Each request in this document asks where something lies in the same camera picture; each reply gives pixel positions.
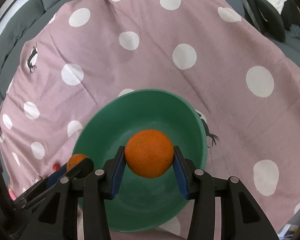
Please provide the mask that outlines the green plastic bowl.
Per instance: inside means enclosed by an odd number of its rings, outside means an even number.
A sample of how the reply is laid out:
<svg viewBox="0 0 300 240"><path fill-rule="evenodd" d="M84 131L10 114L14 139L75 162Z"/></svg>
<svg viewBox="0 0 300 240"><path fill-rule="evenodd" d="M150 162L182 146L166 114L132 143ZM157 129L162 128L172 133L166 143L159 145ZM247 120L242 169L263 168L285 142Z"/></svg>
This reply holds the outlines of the green plastic bowl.
<svg viewBox="0 0 300 240"><path fill-rule="evenodd" d="M197 168L205 167L207 139L198 113L183 98L158 89L137 90L108 103L83 128L73 152L102 168L120 146L145 129L161 131ZM147 179L126 168L118 194L105 202L109 228L116 232L156 228L186 205L172 169Z"/></svg>

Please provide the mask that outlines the red cherry tomato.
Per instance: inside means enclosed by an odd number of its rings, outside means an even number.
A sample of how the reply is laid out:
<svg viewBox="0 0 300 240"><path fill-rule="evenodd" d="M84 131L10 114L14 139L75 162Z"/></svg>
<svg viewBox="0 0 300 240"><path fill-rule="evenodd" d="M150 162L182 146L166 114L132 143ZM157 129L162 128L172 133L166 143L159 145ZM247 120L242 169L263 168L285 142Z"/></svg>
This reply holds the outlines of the red cherry tomato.
<svg viewBox="0 0 300 240"><path fill-rule="evenodd" d="M61 166L60 166L59 163L55 163L55 164L53 164L53 167L52 167L52 168L53 168L53 171L56 172L58 169L60 169L60 167L61 167Z"/></svg>

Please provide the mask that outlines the pink polka dot blanket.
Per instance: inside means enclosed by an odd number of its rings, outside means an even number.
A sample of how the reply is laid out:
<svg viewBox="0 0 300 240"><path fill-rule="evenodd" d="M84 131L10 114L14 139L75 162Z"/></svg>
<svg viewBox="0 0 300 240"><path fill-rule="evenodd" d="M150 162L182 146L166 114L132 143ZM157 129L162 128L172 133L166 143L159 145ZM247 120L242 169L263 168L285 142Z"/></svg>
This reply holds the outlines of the pink polka dot blanket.
<svg viewBox="0 0 300 240"><path fill-rule="evenodd" d="M0 150L19 196L65 162L107 103L141 89L185 99L280 230L300 208L300 67L226 0L73 0L21 49L0 105Z"/></svg>

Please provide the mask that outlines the large orange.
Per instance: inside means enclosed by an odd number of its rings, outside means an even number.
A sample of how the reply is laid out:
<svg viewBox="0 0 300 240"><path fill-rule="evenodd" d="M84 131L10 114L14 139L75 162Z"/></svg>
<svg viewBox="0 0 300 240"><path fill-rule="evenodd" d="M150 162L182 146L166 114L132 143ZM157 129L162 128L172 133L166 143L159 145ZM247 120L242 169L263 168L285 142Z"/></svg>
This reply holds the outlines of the large orange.
<svg viewBox="0 0 300 240"><path fill-rule="evenodd" d="M125 146L125 159L130 170L143 178L162 176L172 165L174 147L161 131L147 129L134 134Z"/></svg>

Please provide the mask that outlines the black and white plush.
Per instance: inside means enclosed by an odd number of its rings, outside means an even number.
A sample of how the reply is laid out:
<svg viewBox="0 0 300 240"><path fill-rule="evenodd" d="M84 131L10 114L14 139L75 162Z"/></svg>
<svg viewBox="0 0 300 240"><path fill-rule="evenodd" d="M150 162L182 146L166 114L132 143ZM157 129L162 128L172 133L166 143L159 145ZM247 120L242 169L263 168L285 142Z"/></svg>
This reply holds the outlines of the black and white plush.
<svg viewBox="0 0 300 240"><path fill-rule="evenodd" d="M293 0L247 0L261 33L279 42L300 34L300 12Z"/></svg>

